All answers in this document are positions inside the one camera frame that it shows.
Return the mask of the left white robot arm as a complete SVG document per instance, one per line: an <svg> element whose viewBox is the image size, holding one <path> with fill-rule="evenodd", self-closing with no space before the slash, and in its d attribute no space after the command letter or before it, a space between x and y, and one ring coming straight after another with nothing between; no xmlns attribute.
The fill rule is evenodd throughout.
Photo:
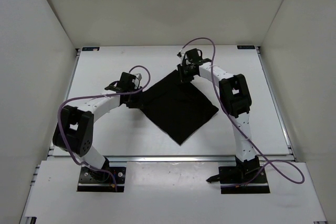
<svg viewBox="0 0 336 224"><path fill-rule="evenodd" d="M140 108L141 80L140 73L123 72L118 81L110 83L99 95L69 99L58 111L53 144L68 152L77 165L86 167L100 183L117 184L109 160L93 147L94 124L123 104Z"/></svg>

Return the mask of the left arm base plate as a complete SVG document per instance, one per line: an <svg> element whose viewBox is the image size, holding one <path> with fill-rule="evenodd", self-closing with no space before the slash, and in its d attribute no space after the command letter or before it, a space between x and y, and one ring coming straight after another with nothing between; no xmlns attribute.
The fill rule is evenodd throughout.
<svg viewBox="0 0 336 224"><path fill-rule="evenodd" d="M109 167L110 172L116 179L117 186L113 183L113 179L109 174L96 172L87 167L82 167L77 191L78 192L99 192L99 193L123 193L125 184L126 167Z"/></svg>

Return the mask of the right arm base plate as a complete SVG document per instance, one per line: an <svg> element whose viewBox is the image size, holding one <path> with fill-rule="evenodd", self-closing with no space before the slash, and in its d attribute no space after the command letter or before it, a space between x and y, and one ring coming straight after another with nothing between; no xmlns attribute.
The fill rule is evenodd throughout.
<svg viewBox="0 0 336 224"><path fill-rule="evenodd" d="M270 193L267 175L264 170L258 175L256 175L257 171L254 171L245 177L241 177L239 170L234 166L220 166L218 170L222 195Z"/></svg>

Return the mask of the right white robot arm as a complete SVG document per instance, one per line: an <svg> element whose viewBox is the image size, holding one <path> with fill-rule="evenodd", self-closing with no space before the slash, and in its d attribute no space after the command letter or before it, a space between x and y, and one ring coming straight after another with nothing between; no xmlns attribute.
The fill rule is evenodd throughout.
<svg viewBox="0 0 336 224"><path fill-rule="evenodd" d="M228 116L233 126L236 154L236 166L227 175L218 174L207 179L208 183L231 179L232 183L248 182L259 170L259 158L254 146L250 143L251 131L249 113L251 96L242 74L231 74L213 64L213 61L203 58L202 51L191 49L177 56L180 63L177 70L182 83L191 82L195 76L212 83L221 108Z"/></svg>

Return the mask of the black skirt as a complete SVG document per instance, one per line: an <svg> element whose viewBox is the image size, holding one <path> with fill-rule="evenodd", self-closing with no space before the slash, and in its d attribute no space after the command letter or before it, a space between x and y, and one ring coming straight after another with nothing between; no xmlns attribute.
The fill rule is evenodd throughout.
<svg viewBox="0 0 336 224"><path fill-rule="evenodd" d="M182 83L177 70L143 92L142 101L141 111L178 145L219 111L196 86Z"/></svg>

